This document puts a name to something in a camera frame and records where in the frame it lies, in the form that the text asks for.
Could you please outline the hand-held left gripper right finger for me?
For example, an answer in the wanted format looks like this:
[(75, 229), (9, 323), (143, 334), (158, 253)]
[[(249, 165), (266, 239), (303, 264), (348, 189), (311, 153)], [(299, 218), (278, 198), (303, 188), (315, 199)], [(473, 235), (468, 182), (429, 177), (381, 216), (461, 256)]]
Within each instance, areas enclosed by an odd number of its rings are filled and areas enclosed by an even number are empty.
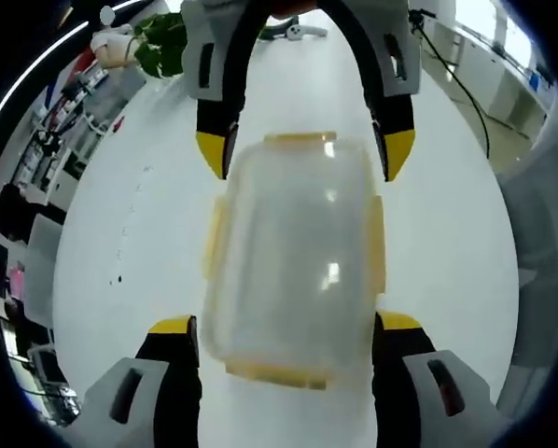
[(378, 311), (374, 320), (378, 447), (489, 447), (510, 426), (490, 386), (420, 322)]

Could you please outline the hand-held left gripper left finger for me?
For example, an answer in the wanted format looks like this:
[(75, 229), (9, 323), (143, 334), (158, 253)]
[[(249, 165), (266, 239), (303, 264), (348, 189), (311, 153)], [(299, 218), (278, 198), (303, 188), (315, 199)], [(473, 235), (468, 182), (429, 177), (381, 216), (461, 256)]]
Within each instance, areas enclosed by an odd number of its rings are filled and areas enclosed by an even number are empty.
[(86, 392), (74, 447), (197, 447), (202, 382), (197, 319), (156, 323)]

